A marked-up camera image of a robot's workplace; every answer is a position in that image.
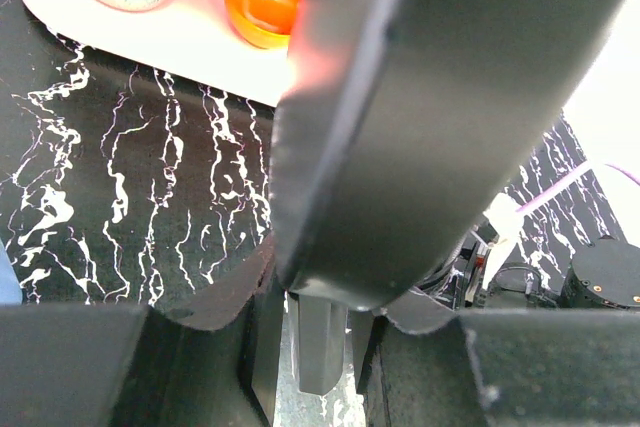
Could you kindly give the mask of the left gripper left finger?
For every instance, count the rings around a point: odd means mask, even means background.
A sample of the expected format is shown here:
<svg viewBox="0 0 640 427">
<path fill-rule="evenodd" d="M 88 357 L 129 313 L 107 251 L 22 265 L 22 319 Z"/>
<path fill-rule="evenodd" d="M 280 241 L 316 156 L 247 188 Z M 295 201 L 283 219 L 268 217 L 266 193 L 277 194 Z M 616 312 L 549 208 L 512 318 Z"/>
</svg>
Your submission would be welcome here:
<svg viewBox="0 0 640 427">
<path fill-rule="evenodd" d="M 267 237 L 161 312 L 131 303 L 1 311 L 5 426 L 269 426 L 283 292 Z"/>
</svg>

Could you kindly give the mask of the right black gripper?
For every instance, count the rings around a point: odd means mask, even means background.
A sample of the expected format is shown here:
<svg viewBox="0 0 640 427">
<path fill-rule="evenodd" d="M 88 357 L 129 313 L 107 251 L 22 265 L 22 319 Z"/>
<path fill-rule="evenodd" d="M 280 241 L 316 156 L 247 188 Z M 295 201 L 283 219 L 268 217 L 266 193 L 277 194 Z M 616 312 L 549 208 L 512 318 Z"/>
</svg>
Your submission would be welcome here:
<svg viewBox="0 0 640 427">
<path fill-rule="evenodd" d="M 489 277 L 490 259 L 491 251 L 480 241 L 459 249 L 452 266 L 452 310 L 558 307 L 558 295 L 544 287 L 538 269 L 522 262 L 506 262 Z"/>
</svg>

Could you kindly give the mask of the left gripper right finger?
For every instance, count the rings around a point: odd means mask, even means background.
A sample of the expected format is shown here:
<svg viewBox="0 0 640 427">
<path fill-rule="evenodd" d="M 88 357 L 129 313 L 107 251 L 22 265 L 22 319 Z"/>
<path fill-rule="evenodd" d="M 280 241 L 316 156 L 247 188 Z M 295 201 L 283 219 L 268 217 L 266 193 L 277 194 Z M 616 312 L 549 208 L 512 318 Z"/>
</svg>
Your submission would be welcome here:
<svg viewBox="0 0 640 427">
<path fill-rule="evenodd" d="M 639 318 L 463 309 L 408 292 L 351 316 L 370 426 L 635 426 Z"/>
</svg>

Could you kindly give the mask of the dark grey shower head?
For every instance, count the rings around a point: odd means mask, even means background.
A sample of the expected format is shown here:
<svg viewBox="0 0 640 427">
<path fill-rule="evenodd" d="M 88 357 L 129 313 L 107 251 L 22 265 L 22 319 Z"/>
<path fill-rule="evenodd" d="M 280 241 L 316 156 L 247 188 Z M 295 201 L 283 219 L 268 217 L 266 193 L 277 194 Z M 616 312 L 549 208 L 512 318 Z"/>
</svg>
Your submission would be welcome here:
<svg viewBox="0 0 640 427">
<path fill-rule="evenodd" d="M 271 221 L 294 365 L 323 395 L 348 310 L 431 274 L 553 123 L 624 0 L 301 0 Z"/>
</svg>

